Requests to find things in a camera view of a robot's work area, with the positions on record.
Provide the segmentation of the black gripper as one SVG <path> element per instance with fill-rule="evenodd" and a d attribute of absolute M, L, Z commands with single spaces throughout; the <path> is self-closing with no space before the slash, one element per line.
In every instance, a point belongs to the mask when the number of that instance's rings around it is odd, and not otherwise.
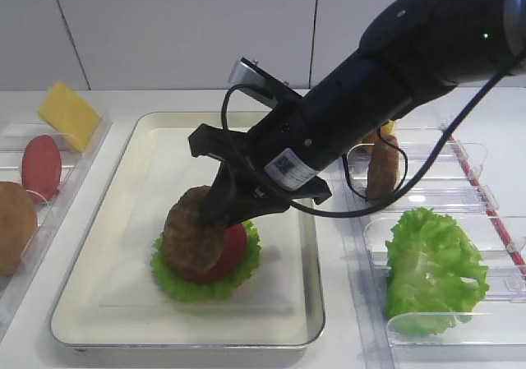
<path fill-rule="evenodd" d="M 267 214 L 283 213 L 288 205 L 273 196 L 258 196 L 262 187 L 235 151 L 263 173 L 290 200 L 311 198 L 316 204 L 331 197 L 325 180 L 317 177 L 330 164 L 328 145 L 310 132 L 302 115 L 302 96 L 296 92 L 274 98 L 275 106 L 246 132 L 201 124 L 189 137 L 194 157 L 209 156 L 221 161 L 217 175 L 200 209 L 205 225 L 228 228 Z"/>

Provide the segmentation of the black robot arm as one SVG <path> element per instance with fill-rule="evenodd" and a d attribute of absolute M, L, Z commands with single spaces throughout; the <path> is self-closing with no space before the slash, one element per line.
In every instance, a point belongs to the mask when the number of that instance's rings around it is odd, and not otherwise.
<path fill-rule="evenodd" d="M 230 226 L 303 198 L 320 204 L 331 195 L 321 171 L 371 131 L 463 83 L 524 71 L 525 0 L 397 0 L 306 95 L 241 58 L 231 91 L 269 112 L 247 132 L 204 124 L 189 136 L 193 156 L 220 162 L 201 221 Z"/>

